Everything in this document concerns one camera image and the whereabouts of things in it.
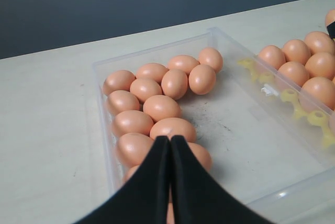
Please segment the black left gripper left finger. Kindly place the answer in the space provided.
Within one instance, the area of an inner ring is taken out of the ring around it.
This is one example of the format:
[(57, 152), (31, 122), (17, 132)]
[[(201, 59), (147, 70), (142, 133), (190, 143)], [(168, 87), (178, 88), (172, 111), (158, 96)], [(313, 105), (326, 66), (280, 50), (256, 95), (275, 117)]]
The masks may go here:
[(170, 154), (168, 137), (157, 137), (132, 177), (109, 200), (77, 223), (166, 223)]

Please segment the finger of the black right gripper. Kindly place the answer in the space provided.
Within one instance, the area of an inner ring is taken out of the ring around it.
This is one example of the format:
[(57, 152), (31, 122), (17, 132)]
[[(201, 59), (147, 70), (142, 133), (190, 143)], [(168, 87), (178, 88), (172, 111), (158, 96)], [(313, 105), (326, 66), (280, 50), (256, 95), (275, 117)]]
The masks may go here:
[(327, 31), (330, 38), (335, 38), (335, 21), (327, 26)]

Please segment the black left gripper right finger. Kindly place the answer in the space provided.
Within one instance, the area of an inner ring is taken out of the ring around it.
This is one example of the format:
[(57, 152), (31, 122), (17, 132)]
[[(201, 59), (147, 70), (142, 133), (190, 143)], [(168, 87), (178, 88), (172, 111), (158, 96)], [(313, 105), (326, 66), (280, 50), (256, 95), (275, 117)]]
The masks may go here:
[(272, 223), (222, 188), (194, 156), (184, 137), (173, 136), (170, 145), (175, 223)]

